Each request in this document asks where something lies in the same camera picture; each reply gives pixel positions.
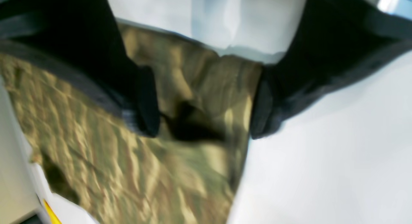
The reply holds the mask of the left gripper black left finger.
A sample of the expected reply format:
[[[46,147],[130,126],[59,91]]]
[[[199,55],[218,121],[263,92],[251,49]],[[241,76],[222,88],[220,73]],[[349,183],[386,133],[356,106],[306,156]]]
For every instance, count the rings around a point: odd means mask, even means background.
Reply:
[[[65,80],[138,135],[157,136],[153,71],[127,56],[108,0],[1,0],[0,14],[1,53]]]

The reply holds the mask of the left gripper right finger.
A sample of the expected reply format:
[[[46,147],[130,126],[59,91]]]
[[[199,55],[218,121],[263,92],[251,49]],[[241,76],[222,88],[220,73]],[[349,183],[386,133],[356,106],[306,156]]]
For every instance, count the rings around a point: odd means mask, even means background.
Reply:
[[[357,83],[411,51],[411,0],[306,0],[284,57],[262,66],[250,121],[252,139],[329,93]]]

